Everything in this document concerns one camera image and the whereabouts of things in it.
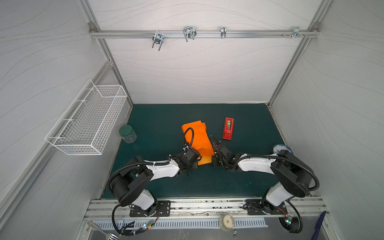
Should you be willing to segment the orange wrapping paper sheet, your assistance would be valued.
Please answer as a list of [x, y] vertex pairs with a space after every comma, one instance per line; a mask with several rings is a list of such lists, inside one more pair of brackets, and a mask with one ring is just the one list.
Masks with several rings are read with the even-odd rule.
[[206, 124], [201, 121], [184, 124], [182, 125], [183, 133], [185, 133], [188, 128], [192, 128], [194, 130], [192, 148], [196, 149], [202, 156], [202, 159], [198, 162], [198, 165], [201, 166], [211, 164], [212, 156], [214, 156], [215, 153], [207, 134]]

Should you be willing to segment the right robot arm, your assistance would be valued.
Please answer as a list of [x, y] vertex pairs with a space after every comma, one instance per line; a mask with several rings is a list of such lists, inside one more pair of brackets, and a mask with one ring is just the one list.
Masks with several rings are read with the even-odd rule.
[[233, 154], [222, 142], [211, 140], [213, 160], [229, 172], [260, 172], [274, 175], [278, 183], [269, 188], [257, 209], [272, 211], [293, 197], [304, 198], [320, 187], [314, 171], [285, 145], [276, 145], [271, 155]]

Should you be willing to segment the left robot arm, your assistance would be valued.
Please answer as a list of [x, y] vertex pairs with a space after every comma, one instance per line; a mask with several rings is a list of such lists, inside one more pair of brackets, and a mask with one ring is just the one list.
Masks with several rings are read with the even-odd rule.
[[202, 160], [194, 148], [185, 149], [178, 155], [169, 155], [167, 160], [147, 161], [136, 156], [126, 165], [116, 170], [107, 180], [106, 189], [114, 196], [121, 207], [139, 207], [151, 216], [158, 207], [158, 200], [146, 189], [151, 181], [186, 175], [196, 169]]

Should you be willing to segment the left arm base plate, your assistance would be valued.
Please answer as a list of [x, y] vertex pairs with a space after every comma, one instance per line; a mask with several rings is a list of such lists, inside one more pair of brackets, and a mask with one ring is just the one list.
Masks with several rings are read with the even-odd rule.
[[169, 217], [171, 211], [170, 201], [155, 201], [147, 210], [143, 210], [139, 206], [134, 205], [130, 211], [130, 217]]

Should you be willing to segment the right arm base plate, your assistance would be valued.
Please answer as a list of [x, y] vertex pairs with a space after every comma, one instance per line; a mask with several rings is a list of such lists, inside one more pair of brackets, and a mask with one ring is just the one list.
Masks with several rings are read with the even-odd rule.
[[284, 203], [279, 206], [274, 206], [264, 199], [247, 199], [242, 207], [251, 216], [267, 216], [267, 215], [283, 215], [288, 214]]

